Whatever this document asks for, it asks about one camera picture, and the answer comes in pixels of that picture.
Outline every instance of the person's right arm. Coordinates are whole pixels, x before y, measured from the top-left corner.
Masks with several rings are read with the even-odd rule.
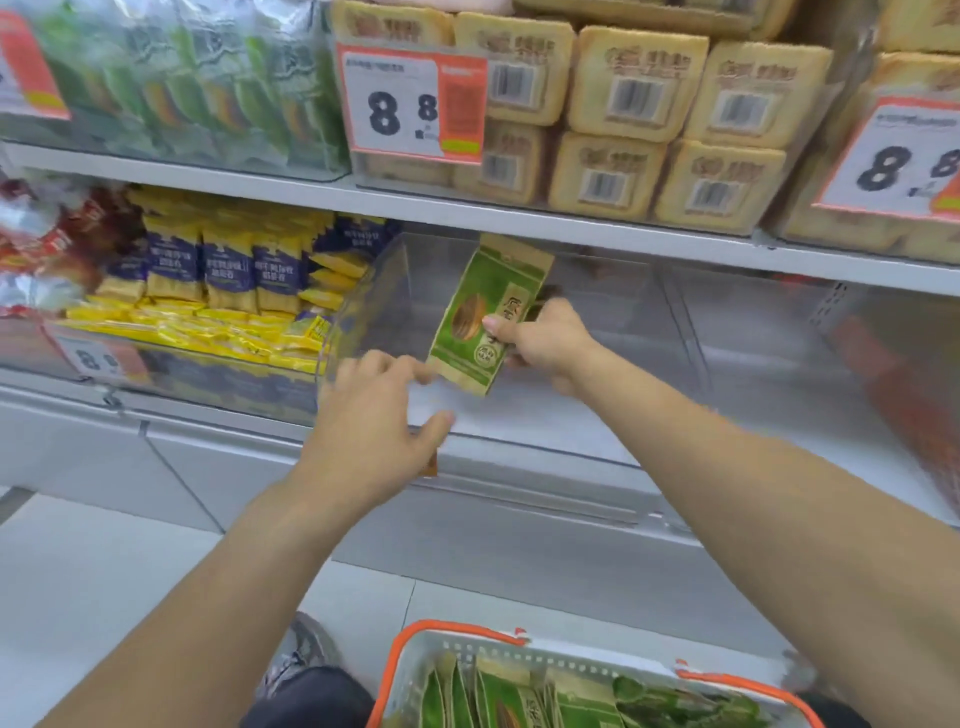
[[[733,584],[874,728],[960,720],[960,535],[605,349],[563,300],[489,317],[610,427]]]

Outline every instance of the metal shelf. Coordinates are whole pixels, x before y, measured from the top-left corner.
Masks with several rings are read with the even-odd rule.
[[[331,183],[305,182],[27,144],[6,143],[4,146],[7,161],[13,167],[87,174],[608,250],[960,296],[960,267],[794,245],[763,232],[742,238],[624,225],[536,210],[363,189],[357,187],[350,176]]]

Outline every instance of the shoe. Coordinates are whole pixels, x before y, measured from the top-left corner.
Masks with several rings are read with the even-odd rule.
[[[255,697],[272,698],[281,685],[310,667],[339,665],[340,655],[330,636],[315,619],[297,612],[256,688]]]

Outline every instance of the basket rim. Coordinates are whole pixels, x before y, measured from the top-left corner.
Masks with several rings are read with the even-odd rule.
[[[367,719],[366,728],[379,728],[383,720],[384,711],[387,708],[387,701],[390,699],[390,692],[394,687],[394,678],[396,668],[400,661],[400,654],[407,643],[420,632],[451,632],[454,634],[472,635],[474,637],[484,637],[489,640],[496,640],[505,644],[512,644],[517,647],[523,647],[533,640],[524,632],[522,637],[512,637],[511,635],[488,627],[481,627],[477,624],[466,624],[456,621],[443,621],[441,619],[420,619],[404,627],[394,638],[390,645],[390,653],[387,656],[387,664],[383,668],[383,676],[380,680],[380,690],[377,693],[376,702],[373,704],[373,710]],[[772,697],[796,708],[800,711],[810,728],[825,728],[823,721],[817,716],[810,706],[804,703],[792,692],[787,692],[780,688],[765,683],[749,680],[745,677],[728,675],[720,672],[697,672],[687,668],[683,661],[680,661],[683,667],[676,667],[674,673],[683,680],[693,680],[712,685],[722,685],[728,688],[756,692],[766,697]]]

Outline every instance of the shopping basket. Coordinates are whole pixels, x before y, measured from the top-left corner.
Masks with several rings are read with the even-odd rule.
[[[453,652],[462,669],[487,657],[523,663],[535,673],[565,669],[583,677],[612,680],[618,675],[653,686],[700,694],[742,693],[760,704],[777,728],[824,728],[813,710],[796,695],[733,675],[696,672],[679,663],[668,669],[634,655],[593,649],[555,640],[534,639],[523,630],[514,635],[458,622],[424,619],[406,627],[394,640],[380,682],[380,693],[367,728],[419,728],[420,703],[428,671],[445,652]]]

